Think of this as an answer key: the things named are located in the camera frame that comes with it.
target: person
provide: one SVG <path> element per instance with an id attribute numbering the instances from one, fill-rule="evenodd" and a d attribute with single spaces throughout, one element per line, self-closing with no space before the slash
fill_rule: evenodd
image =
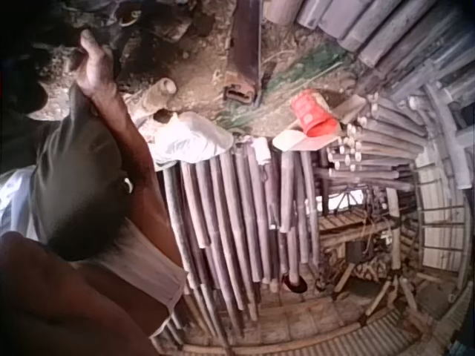
<path id="1" fill-rule="evenodd" d="M 0 202 L 1 225 L 20 227 L 0 237 L 2 355 L 156 355 L 148 337 L 163 328 L 186 284 L 111 53 L 88 30 L 80 41 L 85 58 L 71 114 L 46 125 L 17 118 L 2 130 L 1 168 L 10 170 L 2 188 L 26 172 Z M 19 142 L 23 151 L 14 154 Z"/>

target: red plastic container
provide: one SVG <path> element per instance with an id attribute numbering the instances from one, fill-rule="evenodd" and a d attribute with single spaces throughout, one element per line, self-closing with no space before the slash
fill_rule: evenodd
<path id="1" fill-rule="evenodd" d="M 304 134 L 317 137 L 335 132 L 338 121 L 315 100 L 316 91 L 306 89 L 292 99 L 292 109 Z"/>

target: wooden pole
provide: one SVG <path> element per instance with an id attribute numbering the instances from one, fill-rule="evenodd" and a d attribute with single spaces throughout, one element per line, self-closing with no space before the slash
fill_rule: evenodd
<path id="1" fill-rule="evenodd" d="M 242 293 L 243 281 L 239 272 L 238 262 L 236 260 L 235 245 L 232 242 L 231 231 L 229 229 L 229 212 L 224 197 L 221 166 L 217 157 L 211 158 L 209 162 L 211 166 L 214 204 L 216 206 L 219 236 L 223 244 L 224 257 L 226 259 L 226 265 L 229 271 L 229 279 L 231 280 L 232 290 L 235 294 L 237 307 L 240 310 L 244 310 L 244 297 Z"/>
<path id="2" fill-rule="evenodd" d="M 300 263 L 308 263 L 309 232 L 307 229 L 307 212 L 305 209 L 305 180 L 300 157 L 295 159 L 295 207 L 298 216 L 298 244 L 300 246 Z"/>
<path id="3" fill-rule="evenodd" d="M 310 237 L 312 240 L 312 263 L 318 268 L 320 263 L 320 231 L 318 230 L 317 196 L 315 195 L 315 180 L 312 171 L 310 152 L 300 152 L 304 170 L 305 191 L 309 205 Z"/>
<path id="4" fill-rule="evenodd" d="M 257 305 L 255 300 L 254 286 L 252 284 L 251 266 L 249 262 L 249 250 L 244 237 L 242 212 L 238 202 L 238 185 L 236 182 L 235 167 L 230 151 L 220 155 L 221 167 L 223 168 L 223 184 L 226 194 L 226 202 L 229 209 L 232 234 L 235 239 L 237 259 L 241 275 L 243 276 L 244 288 L 249 301 L 249 313 L 253 321 L 257 321 Z"/>
<path id="5" fill-rule="evenodd" d="M 206 231 L 206 224 L 203 217 L 203 209 L 201 208 L 200 196 L 197 187 L 196 171 L 194 166 L 186 162 L 181 162 L 181 171 L 183 183 L 185 186 L 186 199 L 191 212 L 191 220 L 196 231 L 198 245 L 200 248 L 205 248 L 211 243 L 208 233 Z"/>
<path id="6" fill-rule="evenodd" d="M 290 230 L 294 193 L 294 155 L 292 151 L 282 153 L 281 161 L 281 228 L 286 234 Z"/>
<path id="7" fill-rule="evenodd" d="M 170 214 L 171 229 L 173 230 L 175 240 L 183 262 L 183 269 L 188 272 L 188 282 L 192 289 L 199 286 L 194 261 L 191 258 L 191 248 L 186 235 L 185 223 L 183 222 L 183 210 L 180 204 L 180 190 L 177 184 L 177 175 L 175 169 L 169 168 L 163 171 L 165 183 L 166 202 L 168 213 Z"/>
<path id="8" fill-rule="evenodd" d="M 247 146 L 247 159 L 249 163 L 249 173 L 251 174 L 252 195 L 254 197 L 256 220 L 258 224 L 259 247 L 261 250 L 261 260 L 263 269 L 263 283 L 270 283 L 270 246 L 269 246 L 269 221 L 267 218 L 266 197 L 264 194 L 261 168 L 255 158 L 254 148 Z"/>
<path id="9" fill-rule="evenodd" d="M 240 315 L 235 304 L 231 280 L 226 266 L 226 259 L 223 253 L 223 244 L 220 239 L 219 225 L 217 222 L 216 206 L 211 184 L 211 172 L 208 161 L 201 161 L 196 164 L 198 185 L 200 187 L 201 201 L 203 204 L 203 213 L 205 215 L 206 227 L 211 237 L 211 248 L 214 262 L 216 264 L 216 275 L 223 292 L 224 303 L 229 314 L 229 319 L 237 335 L 242 335 L 242 325 Z"/>
<path id="10" fill-rule="evenodd" d="M 246 226 L 249 259 L 251 261 L 252 281 L 262 281 L 261 251 L 258 245 L 258 229 L 255 218 L 254 200 L 252 197 L 251 178 L 247 161 L 246 147 L 236 147 L 235 161 L 237 181 L 239 182 L 240 201 L 243 209 L 244 225 Z"/>

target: bamboo pole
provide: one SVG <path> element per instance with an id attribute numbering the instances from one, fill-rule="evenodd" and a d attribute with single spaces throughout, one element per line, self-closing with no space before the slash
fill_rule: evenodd
<path id="1" fill-rule="evenodd" d="M 292 151 L 282 153 L 281 161 L 281 228 L 286 234 L 290 230 L 294 193 L 294 155 Z"/>
<path id="2" fill-rule="evenodd" d="M 374 67 L 398 40 L 433 6 L 436 0 L 409 0 L 382 25 L 378 33 L 360 52 L 359 58 Z"/>
<path id="3" fill-rule="evenodd" d="M 307 212 L 305 209 L 305 181 L 300 157 L 295 160 L 295 207 L 298 216 L 298 245 L 300 246 L 300 263 L 308 263 L 309 233 L 307 229 Z"/>
<path id="4" fill-rule="evenodd" d="M 304 170 L 305 191 L 309 205 L 310 237 L 312 240 L 312 263 L 318 268 L 320 263 L 320 231 L 318 230 L 317 196 L 315 195 L 315 180 L 312 171 L 310 152 L 300 152 Z"/>
<path id="5" fill-rule="evenodd" d="M 269 221 L 266 209 L 266 197 L 261 177 L 261 169 L 255 158 L 254 148 L 247 146 L 247 159 L 249 163 L 249 173 L 251 174 L 252 195 L 254 197 L 256 220 L 258 224 L 259 247 L 261 250 L 261 260 L 263 269 L 263 283 L 270 283 L 270 246 L 269 246 Z"/>
<path id="6" fill-rule="evenodd" d="M 203 217 L 203 209 L 200 204 L 200 196 L 197 188 L 196 171 L 193 165 L 186 162 L 181 162 L 181 171 L 183 183 L 185 186 L 186 199 L 190 207 L 191 220 L 196 231 L 198 245 L 200 248 L 205 248 L 211 243 L 206 231 L 206 224 Z"/>
<path id="7" fill-rule="evenodd" d="M 229 230 L 229 212 L 224 197 L 224 187 L 221 175 L 220 162 L 217 157 L 210 159 L 212 185 L 214 194 L 214 204 L 216 206 L 217 224 L 219 235 L 223 244 L 224 257 L 229 271 L 232 290 L 235 294 L 237 307 L 244 310 L 244 297 L 241 291 L 243 285 L 242 278 L 236 261 L 236 249 L 232 242 L 231 231 Z"/>
<path id="8" fill-rule="evenodd" d="M 171 229 L 173 230 L 178 249 L 180 250 L 183 269 L 188 272 L 188 282 L 192 289 L 196 289 L 199 286 L 199 280 L 194 261 L 191 258 L 191 248 L 186 235 L 185 223 L 183 222 L 183 210 L 180 200 L 178 199 L 180 190 L 178 188 L 177 175 L 175 174 L 174 168 L 165 169 L 163 171 L 163 179 Z"/>
<path id="9" fill-rule="evenodd" d="M 419 136 L 427 136 L 427 130 L 424 126 L 417 125 L 413 120 L 395 111 L 386 109 L 384 106 L 373 104 L 371 105 L 371 115 L 380 121 L 391 125 L 399 126 Z"/>
<path id="10" fill-rule="evenodd" d="M 362 142 L 372 142 L 396 148 L 404 148 L 406 151 L 413 152 L 415 154 L 421 154 L 424 152 L 424 148 L 420 145 L 416 145 L 412 142 L 404 141 L 384 133 L 370 131 L 365 128 L 357 130 L 357 133 L 353 135 L 353 138 Z"/>
<path id="11" fill-rule="evenodd" d="M 386 280 L 386 282 L 384 282 L 384 285 L 382 286 L 381 291 L 379 291 L 378 295 L 375 297 L 373 302 L 370 304 L 370 306 L 364 312 L 364 314 L 367 317 L 369 317 L 376 310 L 376 308 L 378 308 L 378 305 L 380 304 L 383 297 L 386 295 L 387 290 L 391 286 L 392 282 L 393 282 L 392 280 Z"/>
<path id="12" fill-rule="evenodd" d="M 246 227 L 247 245 L 249 247 L 249 259 L 251 261 L 252 281 L 262 281 L 261 251 L 258 245 L 258 229 L 255 218 L 254 200 L 252 197 L 251 178 L 247 162 L 246 147 L 236 147 L 235 162 L 237 181 L 239 183 L 240 201 L 243 209 L 244 225 Z"/>
<path id="13" fill-rule="evenodd" d="M 399 128 L 397 126 L 390 125 L 385 122 L 376 121 L 375 119 L 371 119 L 366 116 L 358 118 L 358 123 L 367 130 L 386 134 L 396 139 L 402 139 L 404 141 L 411 142 L 414 145 L 425 147 L 428 143 L 428 140 L 426 138 L 420 137 L 419 135 L 409 132 L 404 128 Z"/>
<path id="14" fill-rule="evenodd" d="M 289 252 L 289 281 L 292 286 L 298 286 L 300 282 L 299 253 L 297 227 L 295 224 L 295 212 L 292 211 L 290 230 L 287 233 L 287 248 Z"/>
<path id="15" fill-rule="evenodd" d="M 355 263 L 348 263 L 347 269 L 344 270 L 343 275 L 341 276 L 335 287 L 335 293 L 340 293 L 343 290 L 344 285 L 347 284 L 347 281 L 350 278 L 351 273 L 353 272 L 353 269 L 355 269 L 355 267 Z"/>
<path id="16" fill-rule="evenodd" d="M 251 266 L 249 262 L 249 250 L 243 232 L 242 212 L 238 202 L 238 185 L 236 183 L 235 167 L 230 151 L 220 155 L 221 167 L 223 168 L 223 184 L 226 194 L 226 202 L 229 209 L 229 220 L 231 222 L 232 234 L 235 239 L 237 258 L 239 260 L 240 272 L 243 276 L 244 288 L 249 301 L 249 313 L 253 321 L 257 316 L 257 305 L 255 300 L 254 286 L 252 284 Z"/>
<path id="17" fill-rule="evenodd" d="M 219 225 L 217 222 L 216 207 L 212 192 L 210 180 L 209 162 L 202 161 L 197 163 L 197 178 L 200 187 L 201 201 L 203 204 L 203 213 L 205 215 L 206 227 L 211 237 L 211 248 L 214 262 L 216 263 L 216 275 L 219 281 L 221 291 L 223 292 L 224 303 L 229 314 L 229 319 L 237 335 L 242 335 L 242 325 L 240 315 L 236 308 L 235 296 L 233 295 L 231 280 L 226 267 L 226 259 L 223 253 L 223 244 L 220 239 Z"/>
<path id="18" fill-rule="evenodd" d="M 401 0 L 375 0 L 338 43 L 350 52 L 358 50 Z"/>

